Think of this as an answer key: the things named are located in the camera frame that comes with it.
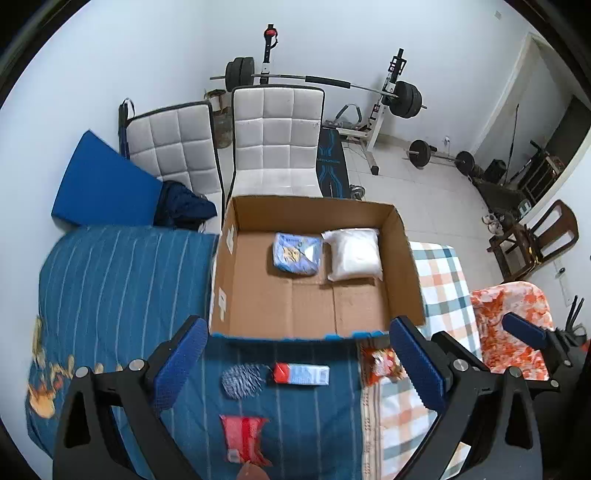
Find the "person's left hand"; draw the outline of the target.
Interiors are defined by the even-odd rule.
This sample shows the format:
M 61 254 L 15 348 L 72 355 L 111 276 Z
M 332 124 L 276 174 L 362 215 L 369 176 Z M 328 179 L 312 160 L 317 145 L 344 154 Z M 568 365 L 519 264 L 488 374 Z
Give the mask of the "person's left hand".
M 236 475 L 236 480 L 270 480 L 262 467 L 252 463 L 245 463 Z

